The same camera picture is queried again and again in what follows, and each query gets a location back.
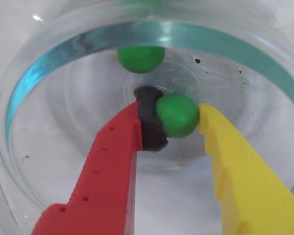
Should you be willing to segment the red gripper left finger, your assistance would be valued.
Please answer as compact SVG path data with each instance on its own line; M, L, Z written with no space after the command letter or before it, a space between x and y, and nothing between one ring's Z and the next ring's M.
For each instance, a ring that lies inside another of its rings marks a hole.
M98 132L68 203L49 206L34 235L134 234L137 153L168 144L155 112L162 95L152 86L134 90L136 101Z

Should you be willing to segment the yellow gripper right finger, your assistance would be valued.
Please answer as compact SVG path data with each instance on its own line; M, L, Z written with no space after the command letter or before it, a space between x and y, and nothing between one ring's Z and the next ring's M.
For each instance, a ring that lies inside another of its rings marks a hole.
M294 195L215 107L199 105L225 235L294 235Z

